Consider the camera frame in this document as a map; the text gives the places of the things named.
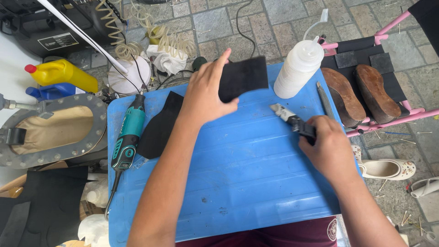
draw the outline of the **red cap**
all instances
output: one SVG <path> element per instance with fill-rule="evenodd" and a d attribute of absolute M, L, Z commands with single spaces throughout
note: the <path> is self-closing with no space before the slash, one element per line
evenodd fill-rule
<path fill-rule="evenodd" d="M 32 73 L 34 73 L 36 71 L 36 67 L 33 66 L 32 64 L 28 64 L 25 67 L 25 71 L 32 74 Z"/>

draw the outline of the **utility knife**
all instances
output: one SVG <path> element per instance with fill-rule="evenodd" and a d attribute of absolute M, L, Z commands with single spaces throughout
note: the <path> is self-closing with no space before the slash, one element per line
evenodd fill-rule
<path fill-rule="evenodd" d="M 290 111 L 285 106 L 277 103 L 269 106 L 276 116 L 291 125 L 291 131 L 299 133 L 306 137 L 308 142 L 314 146 L 316 143 L 316 128 L 300 119 L 294 112 Z"/>

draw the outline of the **rotary tool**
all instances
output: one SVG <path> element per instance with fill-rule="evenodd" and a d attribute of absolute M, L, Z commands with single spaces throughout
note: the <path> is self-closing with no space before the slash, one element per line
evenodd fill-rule
<path fill-rule="evenodd" d="M 122 121 L 119 137 L 114 146 L 113 156 L 111 160 L 111 167 L 116 171 L 111 195 L 108 199 L 107 207 L 105 209 L 105 219 L 108 221 L 108 207 L 113 199 L 114 193 L 117 190 L 120 176 L 122 172 L 129 169 L 133 164 L 134 155 L 136 154 L 136 147 L 140 139 L 143 123 L 145 121 L 145 96 L 141 91 L 136 94 L 136 98 L 128 107 Z"/>

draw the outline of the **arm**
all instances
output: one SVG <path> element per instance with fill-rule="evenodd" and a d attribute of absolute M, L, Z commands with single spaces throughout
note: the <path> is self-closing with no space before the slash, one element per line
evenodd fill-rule
<path fill-rule="evenodd" d="M 214 63 L 204 64 L 187 86 L 180 113 L 162 156 L 145 185 L 127 246 L 174 246 L 189 164 L 203 124 L 237 110 L 238 99 L 224 104 L 218 96 L 228 48 Z"/>
<path fill-rule="evenodd" d="M 407 247 L 358 174 L 340 124 L 327 116 L 314 116 L 308 123 L 317 129 L 316 144 L 301 137 L 299 146 L 337 194 L 352 246 Z"/>

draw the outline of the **white squeeze bottle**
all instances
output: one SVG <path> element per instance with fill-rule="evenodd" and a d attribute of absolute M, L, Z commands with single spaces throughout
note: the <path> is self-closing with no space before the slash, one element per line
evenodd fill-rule
<path fill-rule="evenodd" d="M 327 9 L 323 11 L 320 22 L 325 21 L 327 21 Z M 281 72 L 274 83 L 274 92 L 278 97 L 294 97 L 320 68 L 324 51 L 318 44 L 319 37 L 316 36 L 314 40 L 305 40 L 309 30 L 320 22 L 312 25 L 305 33 L 304 40 L 297 43 L 288 53 Z"/>

